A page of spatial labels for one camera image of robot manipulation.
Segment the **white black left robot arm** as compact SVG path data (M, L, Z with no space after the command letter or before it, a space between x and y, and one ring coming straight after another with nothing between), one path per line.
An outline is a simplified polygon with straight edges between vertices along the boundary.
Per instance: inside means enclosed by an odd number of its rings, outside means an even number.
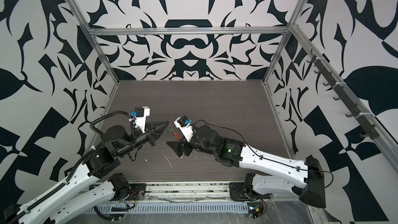
M169 126L169 121L131 124L132 134L121 125L110 127L100 134L101 142L79 159L69 175L45 193L21 206L10 206L4 211L8 224L64 224L81 213L106 201L127 197L131 187L122 173L116 173L87 192L120 165L120 158L139 150L145 143L151 146Z

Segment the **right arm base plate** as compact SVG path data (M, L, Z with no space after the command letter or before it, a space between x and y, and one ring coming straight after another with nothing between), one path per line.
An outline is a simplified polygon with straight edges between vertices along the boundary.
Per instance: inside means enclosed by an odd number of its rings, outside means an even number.
M229 193L231 200L236 202L250 202L265 198L265 196L259 195L254 191L246 190L244 183L239 182L229 183Z

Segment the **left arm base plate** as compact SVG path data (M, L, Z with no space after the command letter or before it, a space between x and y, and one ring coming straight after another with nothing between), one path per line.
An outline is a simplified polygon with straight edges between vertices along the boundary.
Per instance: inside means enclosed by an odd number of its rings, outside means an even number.
M117 187L112 201L125 199L126 201L136 201L143 198L146 194L145 183L133 183L129 186Z

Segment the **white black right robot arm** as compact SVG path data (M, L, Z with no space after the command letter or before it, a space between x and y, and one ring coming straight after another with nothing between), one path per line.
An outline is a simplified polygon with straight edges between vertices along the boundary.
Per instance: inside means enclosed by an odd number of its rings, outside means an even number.
M225 167L254 170L245 179L244 190L251 197L285 191L313 207L325 208L325 171L318 159L309 156L294 160L260 151L231 138L222 137L208 125L180 127L183 137L167 145L178 157L190 156L196 150L214 157Z

